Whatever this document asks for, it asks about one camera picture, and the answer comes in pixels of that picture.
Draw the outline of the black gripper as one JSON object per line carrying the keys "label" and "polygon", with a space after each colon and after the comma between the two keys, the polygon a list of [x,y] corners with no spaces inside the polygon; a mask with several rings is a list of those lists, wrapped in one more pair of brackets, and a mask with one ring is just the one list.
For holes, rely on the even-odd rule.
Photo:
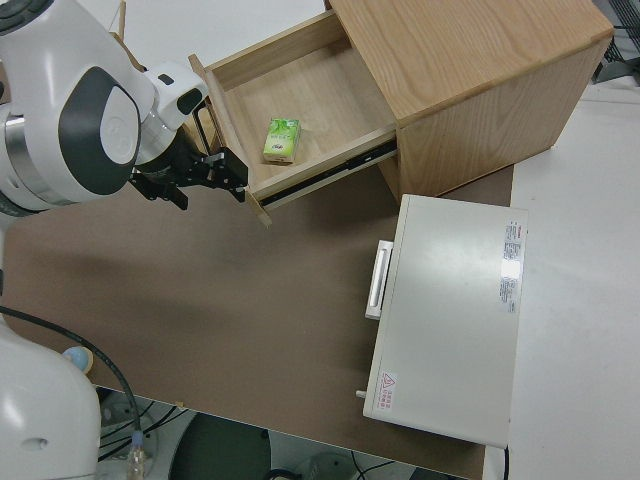
{"label": "black gripper", "polygon": [[228,147],[204,157],[191,143],[170,145],[158,158],[132,174],[132,186],[147,200],[161,199],[186,211],[188,197],[177,186],[203,185],[229,192],[239,203],[246,199],[248,166]]}

